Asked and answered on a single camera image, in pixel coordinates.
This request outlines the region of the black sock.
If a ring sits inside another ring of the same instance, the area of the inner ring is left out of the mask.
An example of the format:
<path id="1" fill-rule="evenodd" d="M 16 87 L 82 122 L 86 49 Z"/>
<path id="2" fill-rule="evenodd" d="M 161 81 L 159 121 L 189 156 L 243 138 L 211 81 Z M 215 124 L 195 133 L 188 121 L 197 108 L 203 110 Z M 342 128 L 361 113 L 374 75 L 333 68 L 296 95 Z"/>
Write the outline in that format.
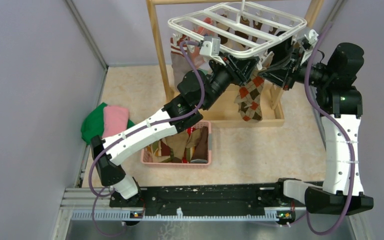
<path id="1" fill-rule="evenodd" d="M 284 40 L 283 42 L 267 50 L 268 53 L 273 53 L 272 60 L 269 65 L 270 67 L 274 67 L 279 64 L 282 64 L 283 62 L 289 59 L 293 51 L 292 40 L 293 40 L 293 37 L 291 36 L 288 39 Z"/>

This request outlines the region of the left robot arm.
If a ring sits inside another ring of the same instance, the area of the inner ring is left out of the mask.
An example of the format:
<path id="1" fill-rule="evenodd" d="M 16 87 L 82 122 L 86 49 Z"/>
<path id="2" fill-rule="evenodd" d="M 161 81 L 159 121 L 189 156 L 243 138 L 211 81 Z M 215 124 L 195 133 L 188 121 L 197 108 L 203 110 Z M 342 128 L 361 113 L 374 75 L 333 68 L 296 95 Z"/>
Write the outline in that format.
<path id="1" fill-rule="evenodd" d="M 156 113 L 125 131 L 107 137 L 91 139 L 94 165 L 100 183 L 121 194 L 121 200 L 129 207 L 140 202 L 139 185 L 126 174 L 122 163 L 137 151 L 178 134 L 203 119 L 200 110 L 209 110 L 229 85 L 243 86 L 250 81 L 259 57 L 236 58 L 223 53 L 220 62 L 210 60 L 212 69 L 206 75 L 191 62 L 178 85 L 179 95 L 166 103 Z"/>

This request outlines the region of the beige argyle sock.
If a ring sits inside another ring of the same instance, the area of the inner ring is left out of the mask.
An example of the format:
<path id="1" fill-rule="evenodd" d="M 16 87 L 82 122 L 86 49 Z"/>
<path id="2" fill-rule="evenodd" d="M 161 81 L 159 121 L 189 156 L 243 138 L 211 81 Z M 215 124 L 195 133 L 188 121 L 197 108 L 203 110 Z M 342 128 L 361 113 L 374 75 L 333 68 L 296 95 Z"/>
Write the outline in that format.
<path id="1" fill-rule="evenodd" d="M 257 64 L 257 68 L 259 70 L 266 70 L 271 65 L 271 62 L 273 61 L 273 57 L 274 57 L 274 53 L 272 51 L 264 53 L 260 57 L 260 60 Z"/>
<path id="2" fill-rule="evenodd" d="M 242 120 L 248 123 L 258 123 L 263 119 L 261 95 L 265 80 L 256 76 L 238 90 L 234 103 Z"/>

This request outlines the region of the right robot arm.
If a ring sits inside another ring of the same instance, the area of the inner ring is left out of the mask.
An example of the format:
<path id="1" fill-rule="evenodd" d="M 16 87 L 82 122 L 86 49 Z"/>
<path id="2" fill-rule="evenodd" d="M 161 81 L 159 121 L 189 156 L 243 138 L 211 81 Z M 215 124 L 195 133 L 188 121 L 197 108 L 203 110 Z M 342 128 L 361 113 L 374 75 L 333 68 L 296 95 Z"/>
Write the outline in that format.
<path id="1" fill-rule="evenodd" d="M 270 66 L 260 76 L 273 84 L 290 89 L 295 83 L 308 84 L 316 89 L 314 104 L 324 130 L 326 173 L 323 185 L 286 180 L 273 192 L 279 206 L 293 199 L 306 206 L 312 214 L 354 215 L 371 210 L 374 199 L 364 192 L 358 162 L 358 136 L 363 115 L 363 98 L 354 86 L 357 73 L 364 64 L 364 50 L 343 42 L 333 51 L 327 64 L 314 63 L 307 70 L 308 58 L 294 51 L 278 66 Z"/>

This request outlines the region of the white clip hanger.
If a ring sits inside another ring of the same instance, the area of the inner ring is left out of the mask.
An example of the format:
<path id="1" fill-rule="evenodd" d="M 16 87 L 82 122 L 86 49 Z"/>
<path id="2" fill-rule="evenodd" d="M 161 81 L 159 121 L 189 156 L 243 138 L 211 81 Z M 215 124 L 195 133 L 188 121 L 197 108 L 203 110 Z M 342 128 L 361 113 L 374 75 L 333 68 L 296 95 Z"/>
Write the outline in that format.
<path id="1" fill-rule="evenodd" d="M 265 32 L 253 30 L 251 27 L 240 26 L 240 16 L 259 21 L 265 25 L 278 28 L 279 34 L 272 36 Z M 214 25 L 203 22 L 205 18 L 211 18 Z M 268 40 L 262 44 L 255 44 L 251 41 L 244 40 L 216 26 L 216 22 L 220 22 L 233 29 L 245 32 L 257 37 Z M 292 39 L 307 26 L 307 21 L 300 16 L 295 16 L 280 10 L 276 10 L 252 1 L 243 0 L 241 3 L 224 2 L 214 5 L 200 11 L 195 11 L 182 16 L 174 17 L 168 20 L 168 26 L 176 32 L 186 35 L 191 41 L 200 42 L 204 36 L 193 31 L 193 24 L 202 26 L 214 32 L 214 37 L 219 35 L 225 36 L 228 40 L 236 40 L 245 45 L 251 46 L 246 50 L 237 50 L 220 43 L 219 56 L 223 53 L 233 55 L 239 59 L 249 57 L 260 57 L 268 52 L 268 49 L 276 46 L 289 37 Z"/>

